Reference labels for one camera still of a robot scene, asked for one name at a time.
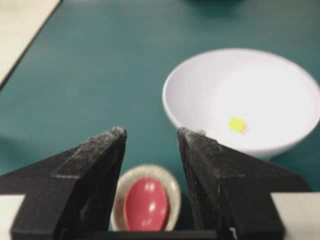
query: yellow cube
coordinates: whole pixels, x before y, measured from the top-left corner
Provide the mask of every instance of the yellow cube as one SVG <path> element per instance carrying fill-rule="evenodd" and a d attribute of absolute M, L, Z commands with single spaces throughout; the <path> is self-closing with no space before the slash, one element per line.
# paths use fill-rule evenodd
<path fill-rule="evenodd" d="M 229 127 L 239 133 L 241 133 L 244 128 L 246 126 L 246 122 L 241 119 L 241 118 L 238 118 L 236 116 L 233 116 L 229 122 Z"/>

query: beige dish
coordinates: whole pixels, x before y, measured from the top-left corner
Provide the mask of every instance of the beige dish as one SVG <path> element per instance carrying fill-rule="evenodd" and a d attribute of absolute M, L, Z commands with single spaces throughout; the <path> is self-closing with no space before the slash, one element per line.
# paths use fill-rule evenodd
<path fill-rule="evenodd" d="M 162 184 L 165 189 L 169 213 L 165 231 L 172 231 L 177 223 L 181 207 L 181 191 L 175 177 L 163 167 L 157 165 L 137 166 L 119 178 L 111 212 L 111 225 L 114 231 L 127 231 L 123 214 L 124 201 L 132 184 L 140 178 L 152 177 Z"/>

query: pink spoon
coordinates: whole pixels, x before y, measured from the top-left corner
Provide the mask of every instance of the pink spoon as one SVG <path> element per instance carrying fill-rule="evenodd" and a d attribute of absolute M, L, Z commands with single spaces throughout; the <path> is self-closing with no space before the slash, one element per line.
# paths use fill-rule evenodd
<path fill-rule="evenodd" d="M 128 231 L 160 231 L 168 213 L 166 191 L 155 179 L 141 178 L 127 193 L 123 212 Z"/>

